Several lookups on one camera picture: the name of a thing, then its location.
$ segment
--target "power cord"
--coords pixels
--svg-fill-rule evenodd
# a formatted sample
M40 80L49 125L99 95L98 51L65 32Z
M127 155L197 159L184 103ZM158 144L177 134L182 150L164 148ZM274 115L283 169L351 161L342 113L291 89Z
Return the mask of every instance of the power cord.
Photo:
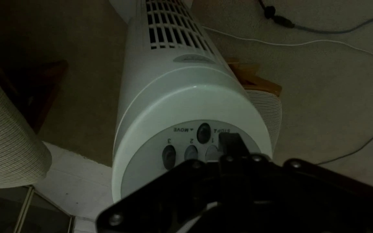
M340 40L329 40L329 38L318 38L318 40L308 40L308 41L303 41L303 42L273 42L273 41L265 41L265 40L260 40L260 38L255 38L255 37L241 37L241 36L235 36L212 27L206 27L202 25L204 29L219 33L219 34L224 34L235 40L242 40L242 41L252 41L252 42L259 42L259 43L264 43L264 45L269 45L269 46L286 46L286 47L295 47L295 46L304 46L304 45L311 45L311 43L320 43L320 42L326 42L326 43L338 43L338 45L343 45L347 46L349 49L357 50L360 53L368 54L370 56L373 56L373 53L361 47L357 47L355 45L351 45L348 42L340 41Z
M254 38L254 37L239 37L239 36L235 36L235 34L232 34L232 33L226 33L224 31L220 31L220 29L215 29L215 28L211 28L211 27L206 27L206 25L202 25L204 29L207 31L212 31L212 32L216 32L216 33L220 33L220 34L224 34L224 36L228 36L228 37L232 37L232 38L235 38L235 40L243 40L243 41L254 41L254 42L259 42L259 43L265 43L265 45L270 45L270 46L287 46L287 47L292 47L292 46L303 46L303 45L309 45L309 43L316 43L316 42L333 42L333 43L339 43L339 45L344 45L344 46L348 46L351 49L355 49L357 51L361 51L361 53L365 53L368 55L371 55L373 56L373 53L371 51L368 51L368 50L364 50L361 47L357 47L357 46L353 46L351 43L347 43L344 41L339 41L339 40L309 40L309 41L304 41L304 42L295 42L295 43L282 43L282 42L272 42L272 41L264 41L264 40L259 40L259 38ZM360 147L347 152L347 153L343 153L343 155L339 155L339 156L335 156L333 159L327 159L327 160L322 160L322 161L318 161L316 163L317 165L324 165L324 164L327 164L327 163L331 163L331 161L335 161L335 160L340 160L340 159L344 159L347 156L352 156L355 155L356 152L359 152L360 150L362 150L364 147L366 147L370 142L373 141L373 135L365 142L362 143Z
M282 15L276 15L276 7L272 5L265 6L265 3L263 2L263 0L259 0L260 6L264 10L264 18L267 19L273 19L276 24L280 24L282 27L287 27L287 28L298 28L302 31L307 31L307 32L313 32L313 33L347 33L347 32L352 32L365 24L373 23L373 18L369 18L351 28L346 28L346 29L317 29L317 28L311 28L311 27L305 27L305 25L299 25L295 24L294 21L291 21L289 18L282 16Z
M317 165L324 165L324 164L327 164L327 163L333 163L333 161L335 161L335 160L344 159L344 157L347 157L347 156L352 156L353 153L356 153L356 152L359 152L360 150L362 150L364 147L366 147L371 141L373 141L373 135L371 135L368 141L365 141L365 143L362 143L360 147L357 147L357 148L355 148L355 150L352 150L352 151L349 151L349 152L347 152L347 153L339 155L339 156L333 157L333 159L322 160L322 161L316 163L316 164L317 164Z

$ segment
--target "black metal frame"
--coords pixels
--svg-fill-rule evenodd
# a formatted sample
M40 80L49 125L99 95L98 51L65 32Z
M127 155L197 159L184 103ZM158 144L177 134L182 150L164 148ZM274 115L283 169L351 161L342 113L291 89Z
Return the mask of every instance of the black metal frame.
M283 166L220 133L219 163L185 160L97 218L99 233L373 233L373 187L300 159ZM208 203L217 203L207 209Z

